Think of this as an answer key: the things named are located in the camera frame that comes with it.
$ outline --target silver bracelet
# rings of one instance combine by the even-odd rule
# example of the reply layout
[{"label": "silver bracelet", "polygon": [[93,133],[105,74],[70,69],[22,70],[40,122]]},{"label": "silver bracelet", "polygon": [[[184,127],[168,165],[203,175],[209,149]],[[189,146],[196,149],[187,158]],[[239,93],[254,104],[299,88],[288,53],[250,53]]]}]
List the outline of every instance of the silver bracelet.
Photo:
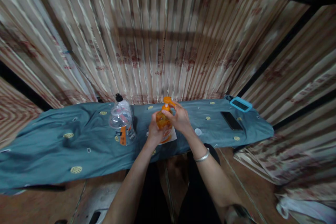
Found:
[{"label": "silver bracelet", "polygon": [[209,154],[210,154],[210,150],[209,150],[209,148],[207,148],[208,149],[208,151],[206,152],[206,154],[203,156],[203,157],[201,157],[201,158],[199,158],[199,159],[194,159],[196,162],[202,162],[202,161],[204,161],[208,156],[209,156]]}]

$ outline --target blue phone case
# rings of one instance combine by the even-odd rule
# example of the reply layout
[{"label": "blue phone case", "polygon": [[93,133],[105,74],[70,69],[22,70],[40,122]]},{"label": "blue phone case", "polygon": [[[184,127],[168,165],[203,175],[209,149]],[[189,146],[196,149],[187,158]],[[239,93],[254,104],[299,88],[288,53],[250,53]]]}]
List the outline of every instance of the blue phone case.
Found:
[{"label": "blue phone case", "polygon": [[[237,101],[237,102],[239,102],[239,103],[245,105],[247,108],[243,109],[243,108],[237,106],[236,104],[233,104],[234,101]],[[249,111],[249,110],[253,107],[251,103],[245,101],[244,99],[242,99],[242,98],[240,98],[240,97],[235,97],[235,98],[233,98],[233,99],[230,101],[230,104],[231,104],[233,107],[235,107],[236,109],[239,109],[240,111],[243,111],[243,112],[245,112],[245,113],[246,113],[247,111]]]}]

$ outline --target bottle pump cap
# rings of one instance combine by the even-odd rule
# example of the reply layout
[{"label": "bottle pump cap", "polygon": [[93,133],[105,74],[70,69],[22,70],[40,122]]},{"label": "bottle pump cap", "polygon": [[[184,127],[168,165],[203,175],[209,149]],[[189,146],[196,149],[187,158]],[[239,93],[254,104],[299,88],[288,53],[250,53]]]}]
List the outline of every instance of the bottle pump cap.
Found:
[{"label": "bottle pump cap", "polygon": [[170,107],[169,107],[169,103],[172,103],[172,98],[169,97],[169,96],[165,96],[163,98],[163,102],[164,102],[164,105],[162,106],[162,109],[163,110],[167,110],[167,111],[170,111]]},{"label": "bottle pump cap", "polygon": [[115,100],[117,102],[121,102],[123,100],[123,97],[118,93],[118,94],[115,95]]}]

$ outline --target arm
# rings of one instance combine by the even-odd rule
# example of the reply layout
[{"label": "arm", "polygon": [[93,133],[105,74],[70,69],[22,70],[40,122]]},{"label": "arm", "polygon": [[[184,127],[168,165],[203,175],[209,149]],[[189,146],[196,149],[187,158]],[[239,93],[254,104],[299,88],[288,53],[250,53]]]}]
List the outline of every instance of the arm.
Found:
[{"label": "arm", "polygon": [[103,224],[134,222],[149,161],[165,130],[159,130],[156,124],[157,113],[152,115],[147,141],[115,195]]},{"label": "arm", "polygon": [[[176,110],[175,116],[166,113],[164,110],[162,112],[170,119],[172,125],[185,136],[194,158],[198,159],[203,157],[207,152],[207,148],[203,145],[192,128],[187,111],[176,102],[174,102],[174,108]],[[228,206],[232,204],[242,205],[242,202],[229,178],[211,155],[204,161],[197,162],[196,164],[216,207],[219,218],[224,222]]]}]

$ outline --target black pants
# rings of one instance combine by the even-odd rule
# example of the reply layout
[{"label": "black pants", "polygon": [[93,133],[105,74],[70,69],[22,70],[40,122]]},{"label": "black pants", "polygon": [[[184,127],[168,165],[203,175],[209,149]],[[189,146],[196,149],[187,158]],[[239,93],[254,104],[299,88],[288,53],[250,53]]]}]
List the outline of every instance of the black pants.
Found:
[{"label": "black pants", "polygon": [[[220,164],[215,149],[204,144]],[[189,186],[181,205],[179,224],[220,223],[214,203],[203,183],[192,152],[188,152]],[[159,170],[155,163],[148,166],[138,212],[134,223],[171,223],[165,195],[160,185]]]}]

